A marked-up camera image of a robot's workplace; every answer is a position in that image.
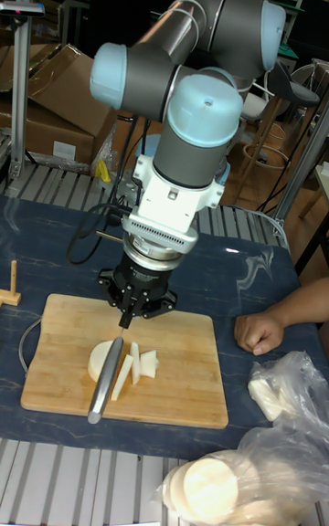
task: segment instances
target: human arm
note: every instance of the human arm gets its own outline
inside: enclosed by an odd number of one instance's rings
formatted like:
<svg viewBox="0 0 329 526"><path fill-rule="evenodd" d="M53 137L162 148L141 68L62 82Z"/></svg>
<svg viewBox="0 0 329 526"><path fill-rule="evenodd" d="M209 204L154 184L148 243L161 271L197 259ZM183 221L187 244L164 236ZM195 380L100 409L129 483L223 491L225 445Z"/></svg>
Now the human arm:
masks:
<svg viewBox="0 0 329 526"><path fill-rule="evenodd" d="M237 317L234 337L240 347L261 355L281 344L294 323L329 320L329 278L300 287L263 313Z"/></svg>

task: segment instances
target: light blue joint cover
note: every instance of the light blue joint cover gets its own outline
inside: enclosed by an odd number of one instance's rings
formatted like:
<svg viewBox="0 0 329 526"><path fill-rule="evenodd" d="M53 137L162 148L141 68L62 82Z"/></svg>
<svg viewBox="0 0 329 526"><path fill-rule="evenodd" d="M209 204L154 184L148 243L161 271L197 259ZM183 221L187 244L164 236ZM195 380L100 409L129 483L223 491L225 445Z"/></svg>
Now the light blue joint cover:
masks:
<svg viewBox="0 0 329 526"><path fill-rule="evenodd" d="M273 69L278 56L285 23L285 10L281 6L263 2L261 9L261 58L265 70Z"/></svg>
<svg viewBox="0 0 329 526"><path fill-rule="evenodd" d="M90 74L92 96L119 110L127 75L127 47L104 43L95 55Z"/></svg>
<svg viewBox="0 0 329 526"><path fill-rule="evenodd" d="M243 100L222 79L196 73L178 84L168 107L168 121L189 144L213 148L230 141L239 126Z"/></svg>
<svg viewBox="0 0 329 526"><path fill-rule="evenodd" d="M159 144L161 139L161 134L148 134L146 136L146 144L145 144L145 156L146 157L154 157L157 149L157 145ZM139 157L139 155L142 154L142 143L140 142L137 149L136 149L136 157Z"/></svg>

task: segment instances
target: white round food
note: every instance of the white round food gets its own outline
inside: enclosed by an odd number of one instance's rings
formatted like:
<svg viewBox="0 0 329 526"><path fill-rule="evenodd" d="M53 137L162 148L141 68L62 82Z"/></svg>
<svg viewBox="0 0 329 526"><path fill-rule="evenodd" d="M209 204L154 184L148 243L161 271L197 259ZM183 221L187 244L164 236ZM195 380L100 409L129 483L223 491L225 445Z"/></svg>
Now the white round food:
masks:
<svg viewBox="0 0 329 526"><path fill-rule="evenodd" d="M298 472L289 463L269 458L262 460L259 469L264 496L277 500L285 517L299 520L307 513L309 500Z"/></svg>
<svg viewBox="0 0 329 526"><path fill-rule="evenodd" d="M193 461L182 465L172 476L170 484L170 497L175 510L180 518L189 522L199 521L199 518L191 510L184 492L184 479L186 472L194 465Z"/></svg>
<svg viewBox="0 0 329 526"><path fill-rule="evenodd" d="M260 474L249 458L230 449L218 451L212 457L227 463L238 478L239 504L251 501L260 493Z"/></svg>
<svg viewBox="0 0 329 526"><path fill-rule="evenodd" d="M102 342L98 343L96 347L92 350L88 362L88 374L94 380L98 382L98 379L101 375L101 368L104 365L106 356L111 348L113 342Z"/></svg>
<svg viewBox="0 0 329 526"><path fill-rule="evenodd" d="M266 526L281 526L282 515L274 500L256 500L249 504L238 506L229 518L230 524L266 524Z"/></svg>
<svg viewBox="0 0 329 526"><path fill-rule="evenodd" d="M175 506L172 501L171 495L170 495L170 486L172 482L173 475L179 470L179 467L173 468L169 473L165 476L164 482L162 485L162 495L163 495L163 503L164 505L171 511L175 511Z"/></svg>
<svg viewBox="0 0 329 526"><path fill-rule="evenodd" d="M184 490L199 521L218 524L235 509L239 495L238 478L224 461L202 458L188 468Z"/></svg>

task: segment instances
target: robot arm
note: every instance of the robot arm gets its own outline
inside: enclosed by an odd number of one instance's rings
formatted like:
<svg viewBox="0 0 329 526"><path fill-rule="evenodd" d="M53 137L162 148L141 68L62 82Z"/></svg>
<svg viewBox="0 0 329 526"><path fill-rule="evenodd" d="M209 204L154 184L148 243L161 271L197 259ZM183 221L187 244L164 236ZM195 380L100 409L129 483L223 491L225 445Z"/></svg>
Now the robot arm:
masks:
<svg viewBox="0 0 329 526"><path fill-rule="evenodd" d="M274 67L284 20L266 1L178 0L137 45L105 44L97 53L92 95L164 124L154 158L140 155L134 170L143 194L122 220L122 261L99 276L122 327L175 308L170 274L197 242L196 212L218 206L224 188L216 172L243 96ZM196 45L220 67L184 67Z"/></svg>

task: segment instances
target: metal pole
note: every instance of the metal pole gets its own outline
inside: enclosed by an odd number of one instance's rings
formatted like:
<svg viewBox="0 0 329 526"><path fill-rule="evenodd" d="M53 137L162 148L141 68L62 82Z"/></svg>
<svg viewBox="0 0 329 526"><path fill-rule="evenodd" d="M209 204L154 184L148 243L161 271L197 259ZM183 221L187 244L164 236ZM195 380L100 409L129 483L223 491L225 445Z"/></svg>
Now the metal pole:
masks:
<svg viewBox="0 0 329 526"><path fill-rule="evenodd" d="M284 193L281 197L280 202L277 205L271 217L278 220L285 220L290 212L292 204L297 197L299 190L302 187L308 173L311 171L313 164L321 151L321 147L329 133L329 101L327 101L324 111L321 114L313 135L310 137L308 144L302 154L300 161L298 162L292 178L287 183Z"/></svg>
<svg viewBox="0 0 329 526"><path fill-rule="evenodd" d="M33 0L16 0L32 3ZM31 17L15 32L14 83L12 109L12 138L10 177L17 178L24 169L27 124L27 81L29 48L31 39Z"/></svg>

